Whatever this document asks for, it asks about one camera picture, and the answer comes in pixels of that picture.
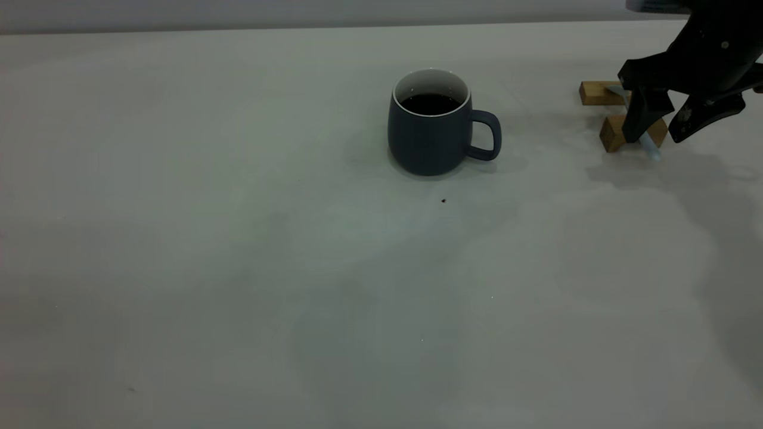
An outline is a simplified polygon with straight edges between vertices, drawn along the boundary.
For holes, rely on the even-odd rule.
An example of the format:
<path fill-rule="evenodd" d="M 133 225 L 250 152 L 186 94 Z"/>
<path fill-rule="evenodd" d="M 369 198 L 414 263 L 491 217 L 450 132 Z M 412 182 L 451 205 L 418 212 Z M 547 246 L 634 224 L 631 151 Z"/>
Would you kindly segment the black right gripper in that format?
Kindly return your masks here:
<path fill-rule="evenodd" d="M 622 124 L 626 143 L 637 142 L 675 111 L 668 90 L 731 94 L 717 101 L 690 96 L 669 125 L 675 143 L 746 108 L 738 93 L 761 92 L 761 6 L 761 1 L 626 1 L 626 8 L 638 13 L 688 16 L 665 52 L 627 60 L 619 71 L 619 81 L 631 90 Z"/>

